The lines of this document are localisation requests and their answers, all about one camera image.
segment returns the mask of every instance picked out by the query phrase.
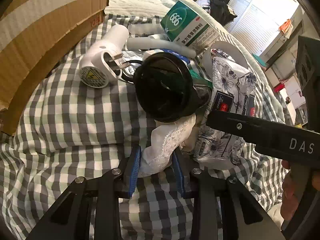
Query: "blue gripper pad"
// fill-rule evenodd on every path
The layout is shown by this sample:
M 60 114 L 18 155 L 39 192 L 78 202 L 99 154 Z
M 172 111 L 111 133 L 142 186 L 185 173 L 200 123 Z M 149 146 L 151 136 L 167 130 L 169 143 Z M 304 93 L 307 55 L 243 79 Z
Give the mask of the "blue gripper pad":
M 135 191 L 138 179 L 138 172 L 141 160 L 141 147 L 140 145 L 132 148 L 126 169 L 124 171 L 124 191 L 126 191 L 127 198 L 131 198 Z
M 179 191 L 181 196 L 184 198 L 186 194 L 186 191 L 184 188 L 184 177 L 183 177 L 179 160 L 175 151 L 173 151 L 172 153 L 172 164 L 173 164 L 174 176 L 176 178 L 177 190 Z

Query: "yellow warning triangle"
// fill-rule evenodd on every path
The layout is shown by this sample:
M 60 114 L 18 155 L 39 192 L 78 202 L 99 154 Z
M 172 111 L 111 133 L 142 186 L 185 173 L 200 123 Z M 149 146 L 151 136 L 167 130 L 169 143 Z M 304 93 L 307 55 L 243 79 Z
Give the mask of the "yellow warning triangle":
M 87 73 L 85 79 L 99 79 L 95 74 L 93 74 L 92 70 Z

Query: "cardboard box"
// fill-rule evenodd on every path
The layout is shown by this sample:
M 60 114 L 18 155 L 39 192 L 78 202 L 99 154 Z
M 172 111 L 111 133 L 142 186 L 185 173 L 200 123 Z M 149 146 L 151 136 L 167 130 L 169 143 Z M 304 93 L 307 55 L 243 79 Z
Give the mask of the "cardboard box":
M 161 20 L 170 41 L 200 53 L 209 47 L 219 33 L 194 10 L 178 1 Z
M 96 25 L 108 0 L 13 0 L 0 18 L 2 131 L 13 134 L 39 82 Z

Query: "red logo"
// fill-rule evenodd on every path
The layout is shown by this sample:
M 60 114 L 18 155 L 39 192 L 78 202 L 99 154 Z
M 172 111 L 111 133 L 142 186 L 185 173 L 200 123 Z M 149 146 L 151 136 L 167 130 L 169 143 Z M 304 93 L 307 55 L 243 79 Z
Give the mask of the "red logo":
M 254 109 L 254 107 L 252 107 L 250 109 L 250 116 L 254 116 L 254 114 L 255 114 L 255 109 Z
M 228 105 L 226 103 L 222 103 L 220 107 L 220 111 L 226 112 L 228 110 Z

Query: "checkered bedsheet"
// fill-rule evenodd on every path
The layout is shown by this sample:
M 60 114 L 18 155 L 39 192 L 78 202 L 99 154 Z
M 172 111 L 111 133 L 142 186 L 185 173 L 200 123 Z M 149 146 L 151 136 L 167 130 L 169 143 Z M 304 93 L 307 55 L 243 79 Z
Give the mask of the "checkered bedsheet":
M 0 201 L 2 216 L 18 239 L 25 239 L 55 199 L 77 177 L 101 176 L 118 166 L 135 144 L 150 145 L 155 122 L 137 102 L 134 86 L 119 81 L 103 89 L 81 83 L 78 63 L 111 26 L 159 23 L 160 17 L 106 15 L 100 24 L 61 60 L 31 96 L 16 135 L 1 134 Z M 221 40 L 235 45 L 231 36 Z M 192 68 L 203 75 L 196 62 Z M 265 84 L 258 78 L 256 115 L 278 121 Z M 245 144 L 235 174 L 265 210 L 281 201 L 285 170 L 280 160 L 260 155 Z M 138 179 L 130 200 L 120 199 L 123 239 L 185 239 L 191 232 L 193 204 L 177 193 L 173 170 Z M 92 215 L 91 234 L 93 234 Z

